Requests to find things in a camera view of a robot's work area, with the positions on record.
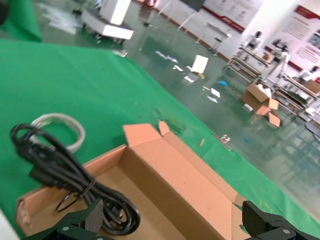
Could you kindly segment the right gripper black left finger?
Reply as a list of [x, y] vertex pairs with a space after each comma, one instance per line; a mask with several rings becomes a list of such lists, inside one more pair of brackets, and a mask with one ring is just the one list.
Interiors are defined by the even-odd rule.
[[108, 240], [98, 234], [103, 223], [103, 201], [94, 200], [87, 209], [67, 213], [54, 226], [27, 236], [26, 240]]

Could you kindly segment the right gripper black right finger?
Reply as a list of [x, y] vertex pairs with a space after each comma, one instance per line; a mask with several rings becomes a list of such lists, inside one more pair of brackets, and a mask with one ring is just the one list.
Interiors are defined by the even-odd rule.
[[242, 203], [242, 225], [251, 240], [318, 240], [294, 227], [284, 217], [260, 210], [249, 200]]

